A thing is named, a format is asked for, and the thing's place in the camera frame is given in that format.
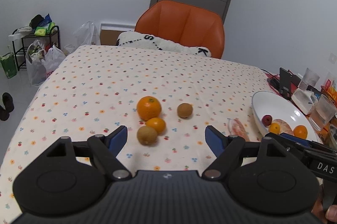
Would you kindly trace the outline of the person's right hand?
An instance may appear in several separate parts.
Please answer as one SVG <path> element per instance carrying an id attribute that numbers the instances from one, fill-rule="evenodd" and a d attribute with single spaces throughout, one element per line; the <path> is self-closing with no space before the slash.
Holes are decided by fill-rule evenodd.
<path id="1" fill-rule="evenodd" d="M 311 211 L 312 214 L 315 215 L 318 219 L 320 219 L 323 223 L 328 223 L 328 221 L 336 223 L 337 206 L 331 205 L 326 211 L 324 211 L 323 204 L 322 204 L 322 198 L 323 198 L 323 186 L 320 185 L 320 192 L 315 202 L 315 205 Z"/>

